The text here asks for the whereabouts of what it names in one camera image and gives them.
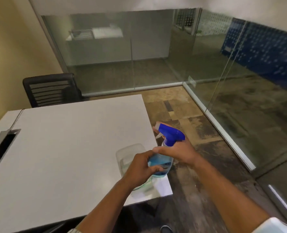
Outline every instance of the mesh chair back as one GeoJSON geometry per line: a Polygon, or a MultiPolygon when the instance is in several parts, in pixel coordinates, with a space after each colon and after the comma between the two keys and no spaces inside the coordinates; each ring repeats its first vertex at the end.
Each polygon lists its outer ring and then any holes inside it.
{"type": "Polygon", "coordinates": [[[24,78],[22,83],[33,108],[82,101],[72,73],[24,78]]]}

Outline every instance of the blue dotted panel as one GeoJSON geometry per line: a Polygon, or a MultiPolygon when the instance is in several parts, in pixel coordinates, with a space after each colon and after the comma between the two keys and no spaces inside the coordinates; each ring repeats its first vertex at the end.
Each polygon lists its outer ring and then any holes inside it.
{"type": "MultiPolygon", "coordinates": [[[[244,21],[233,19],[221,48],[222,54],[230,56],[229,49],[233,50],[243,25],[244,21]]],[[[236,53],[236,62],[287,89],[287,32],[249,22],[232,59],[236,53]]]]}

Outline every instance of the forearm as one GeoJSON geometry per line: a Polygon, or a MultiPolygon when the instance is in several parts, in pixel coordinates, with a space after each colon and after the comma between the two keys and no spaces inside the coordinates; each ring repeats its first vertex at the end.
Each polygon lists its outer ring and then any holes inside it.
{"type": "Polygon", "coordinates": [[[231,233],[252,232],[269,215],[200,155],[193,165],[231,233]]]}
{"type": "Polygon", "coordinates": [[[133,188],[125,180],[118,181],[76,229],[82,233],[112,232],[118,215],[132,190],[133,188]]]}

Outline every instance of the hand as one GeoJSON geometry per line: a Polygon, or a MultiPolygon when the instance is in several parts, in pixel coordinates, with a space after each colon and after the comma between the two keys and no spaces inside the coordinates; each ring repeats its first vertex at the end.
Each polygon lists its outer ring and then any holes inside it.
{"type": "MultiPolygon", "coordinates": [[[[156,133],[160,133],[155,127],[152,127],[153,131],[156,133]]],[[[182,161],[188,165],[194,166],[197,159],[200,157],[200,154],[197,153],[192,146],[189,139],[186,137],[185,141],[177,141],[171,147],[165,146],[157,146],[152,149],[154,153],[159,153],[167,156],[171,156],[179,161],[182,161]]]]}
{"type": "Polygon", "coordinates": [[[164,171],[164,169],[159,165],[151,167],[148,166],[148,159],[153,154],[153,151],[149,150],[135,155],[132,163],[122,178],[132,189],[144,184],[152,174],[164,171]]]}

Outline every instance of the office chair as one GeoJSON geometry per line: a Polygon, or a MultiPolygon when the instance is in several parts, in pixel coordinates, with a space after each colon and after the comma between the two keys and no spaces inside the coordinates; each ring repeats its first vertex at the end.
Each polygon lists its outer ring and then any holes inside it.
{"type": "Polygon", "coordinates": [[[83,101],[74,74],[50,74],[22,81],[32,108],[83,101]]]}

